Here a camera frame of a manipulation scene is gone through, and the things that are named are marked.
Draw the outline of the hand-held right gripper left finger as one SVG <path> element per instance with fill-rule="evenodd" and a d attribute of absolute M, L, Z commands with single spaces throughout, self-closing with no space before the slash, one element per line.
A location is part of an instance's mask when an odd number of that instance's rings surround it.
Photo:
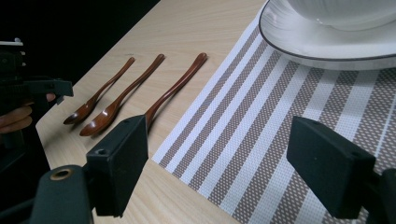
<path fill-rule="evenodd" d="M 149 158 L 146 117 L 121 121 L 86 158 L 96 214 L 121 217 Z"/>

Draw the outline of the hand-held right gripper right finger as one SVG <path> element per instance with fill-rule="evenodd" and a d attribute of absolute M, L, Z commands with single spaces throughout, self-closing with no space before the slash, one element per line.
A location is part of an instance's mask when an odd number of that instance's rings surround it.
<path fill-rule="evenodd" d="M 373 155 L 317 121 L 295 117 L 287 160 L 333 217 L 359 215 L 362 185 L 375 166 Z"/>

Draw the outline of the medium brown wooden spoon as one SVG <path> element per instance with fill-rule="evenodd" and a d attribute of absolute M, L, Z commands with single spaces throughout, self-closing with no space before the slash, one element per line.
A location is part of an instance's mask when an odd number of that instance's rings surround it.
<path fill-rule="evenodd" d="M 98 114 L 89 124 L 87 124 L 79 133 L 80 136 L 92 136 L 103 131 L 115 119 L 120 111 L 121 103 L 124 98 L 138 85 L 142 84 L 164 61 L 165 56 L 159 54 L 152 64 L 139 76 L 132 84 L 130 84 L 109 106 L 107 106 L 100 114 Z"/>

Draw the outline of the small brown wooden spoon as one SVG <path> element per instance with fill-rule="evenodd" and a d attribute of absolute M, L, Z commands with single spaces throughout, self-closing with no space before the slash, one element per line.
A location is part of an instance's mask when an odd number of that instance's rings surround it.
<path fill-rule="evenodd" d="M 94 110 L 97 100 L 102 92 L 110 85 L 114 84 L 134 63 L 135 58 L 129 58 L 124 66 L 110 79 L 108 80 L 85 104 L 80 106 L 73 114 L 64 120 L 65 125 L 77 124 L 87 118 Z"/>

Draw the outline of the striped woven placemat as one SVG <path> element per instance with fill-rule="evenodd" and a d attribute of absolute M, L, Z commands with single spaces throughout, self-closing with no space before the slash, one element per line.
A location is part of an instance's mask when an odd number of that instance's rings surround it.
<path fill-rule="evenodd" d="M 153 160 L 242 224 L 365 224 L 332 217 L 287 161 L 293 117 L 318 121 L 396 168 L 396 68 L 291 62 L 253 21 Z"/>

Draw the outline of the long brown wooden spoon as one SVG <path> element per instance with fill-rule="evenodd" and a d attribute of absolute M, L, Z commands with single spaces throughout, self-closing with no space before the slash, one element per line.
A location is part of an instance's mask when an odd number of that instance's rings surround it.
<path fill-rule="evenodd" d="M 155 114 L 159 108 L 165 103 L 170 97 L 180 91 L 189 80 L 197 73 L 197 71 L 202 67 L 202 65 L 207 60 L 208 56 L 206 53 L 202 52 L 197 55 L 192 65 L 184 73 L 184 75 L 168 90 L 166 91 L 145 113 L 147 128 L 151 126 L 154 120 Z"/>

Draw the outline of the white plate with dark rim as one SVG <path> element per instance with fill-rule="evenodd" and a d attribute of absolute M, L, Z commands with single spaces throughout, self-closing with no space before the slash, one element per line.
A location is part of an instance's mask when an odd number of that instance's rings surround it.
<path fill-rule="evenodd" d="M 330 70 L 396 67 L 396 21 L 362 31 L 341 31 L 308 21 L 287 0 L 268 0 L 259 28 L 264 41 L 287 59 Z"/>

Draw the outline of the white ribbed bowl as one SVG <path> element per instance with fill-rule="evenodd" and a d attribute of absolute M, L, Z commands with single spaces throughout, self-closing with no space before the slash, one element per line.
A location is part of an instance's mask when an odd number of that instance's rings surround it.
<path fill-rule="evenodd" d="M 287 0 L 303 18 L 342 31 L 376 28 L 396 20 L 396 0 Z"/>

